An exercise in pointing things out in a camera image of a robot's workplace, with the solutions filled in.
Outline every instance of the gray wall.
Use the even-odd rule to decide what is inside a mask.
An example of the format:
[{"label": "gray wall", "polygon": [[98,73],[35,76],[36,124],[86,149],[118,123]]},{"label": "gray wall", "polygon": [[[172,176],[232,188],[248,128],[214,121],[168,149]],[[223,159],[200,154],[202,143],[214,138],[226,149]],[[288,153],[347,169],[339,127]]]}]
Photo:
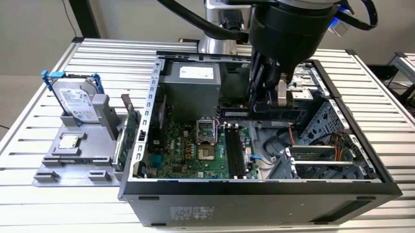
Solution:
[{"label": "gray wall", "polygon": [[72,38],[60,0],[0,0],[0,74],[40,74],[52,69]]},{"label": "gray wall", "polygon": [[[360,0],[350,0],[360,19],[367,19]],[[344,38],[327,33],[320,48],[355,49],[368,63],[384,63],[395,51],[415,52],[415,0],[374,0],[379,27],[351,29]],[[203,0],[179,0],[204,15]],[[178,41],[203,33],[156,0],[91,0],[104,38]],[[70,10],[70,17],[79,32]],[[0,0],[0,74],[39,74],[59,60],[74,32],[60,0]]]}]

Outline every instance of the white label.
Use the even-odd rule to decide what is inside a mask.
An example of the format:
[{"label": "white label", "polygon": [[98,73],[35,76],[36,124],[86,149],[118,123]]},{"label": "white label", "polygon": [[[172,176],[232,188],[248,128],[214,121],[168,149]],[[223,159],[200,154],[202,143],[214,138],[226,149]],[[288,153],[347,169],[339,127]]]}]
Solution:
[{"label": "white label", "polygon": [[215,206],[171,206],[172,220],[211,220]]},{"label": "white label", "polygon": [[66,106],[72,116],[83,122],[98,122],[98,115],[90,100],[88,93],[82,89],[59,89]]},{"label": "white label", "polygon": [[271,121],[271,125],[272,126],[282,126],[283,123],[280,123],[279,121]]},{"label": "white label", "polygon": [[180,78],[214,79],[212,67],[180,67]]},{"label": "white label", "polygon": [[248,113],[244,112],[226,112],[226,117],[247,117]]}]

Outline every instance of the metal frame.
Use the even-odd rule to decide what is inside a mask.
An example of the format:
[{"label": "metal frame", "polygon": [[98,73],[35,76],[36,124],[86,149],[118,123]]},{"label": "metal frame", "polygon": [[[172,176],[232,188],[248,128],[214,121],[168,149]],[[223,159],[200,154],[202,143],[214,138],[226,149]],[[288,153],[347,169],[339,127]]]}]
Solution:
[{"label": "metal frame", "polygon": [[[64,70],[74,74],[92,74],[98,71],[104,81],[104,87],[106,85],[112,86],[111,90],[106,90],[106,92],[111,97],[130,93],[135,106],[144,105],[143,98],[147,96],[147,91],[143,93],[143,88],[146,88],[144,84],[150,82],[156,51],[198,51],[195,43],[106,39],[86,39],[76,51],[74,48],[75,44],[71,44],[54,71]],[[239,45],[238,54],[250,56],[251,46]],[[368,103],[372,104],[368,108],[371,110],[379,105],[392,106],[391,102],[396,99],[386,94],[388,91],[380,89],[382,84],[375,83],[375,77],[364,70],[366,65],[356,62],[356,59],[344,50],[318,50],[311,59],[319,60],[326,68],[346,105],[364,104],[358,108],[351,108],[354,118],[394,180],[398,182],[403,196],[340,226],[296,226],[290,231],[336,231],[338,233],[347,233],[351,230],[362,233],[371,233],[376,230],[394,233],[415,231],[415,140],[412,123],[398,112],[362,112],[362,108],[368,108]],[[344,74],[343,70],[346,69],[352,69],[348,72],[355,74]],[[374,85],[371,88],[346,87],[356,80],[360,80],[359,83],[374,83]],[[44,149],[50,147],[50,142],[39,139],[52,140],[58,133],[55,128],[62,124],[58,117],[60,111],[55,107],[58,103],[51,102],[52,96],[44,92],[44,89],[46,86],[41,85],[0,142],[0,211],[8,213],[3,216],[5,222],[1,223],[8,225],[9,229],[19,231],[23,229],[55,231],[62,229],[60,224],[67,224],[66,227],[74,231],[84,231],[86,227],[90,226],[88,224],[94,224],[96,231],[108,231],[111,226],[118,231],[146,231],[131,208],[127,208],[126,203],[118,202],[115,198],[119,188],[35,188],[31,186],[32,177],[44,156]],[[119,101],[111,102],[111,106],[123,106],[124,108]],[[390,124],[392,123],[399,123],[399,125],[391,127]],[[31,138],[35,137],[37,141],[31,142]],[[66,214],[70,214],[70,217],[55,217]],[[186,229],[170,229],[170,231],[279,232],[287,231],[287,228],[282,226],[187,227]]]},{"label": "metal frame", "polygon": [[70,0],[70,4],[83,37],[102,38],[90,0]]}]

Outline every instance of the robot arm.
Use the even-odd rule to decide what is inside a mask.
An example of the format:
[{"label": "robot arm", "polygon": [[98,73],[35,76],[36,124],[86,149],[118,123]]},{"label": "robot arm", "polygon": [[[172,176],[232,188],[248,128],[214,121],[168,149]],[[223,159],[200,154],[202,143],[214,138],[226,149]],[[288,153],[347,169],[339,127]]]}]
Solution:
[{"label": "robot arm", "polygon": [[228,5],[252,5],[250,35],[206,21],[174,0],[158,0],[174,13],[219,40],[242,40],[252,45],[250,88],[251,112],[292,108],[292,93],[287,84],[295,67],[315,53],[334,18],[362,30],[378,26],[378,14],[371,0],[362,0],[368,10],[370,24],[351,17],[340,6],[347,0],[223,0]]}]

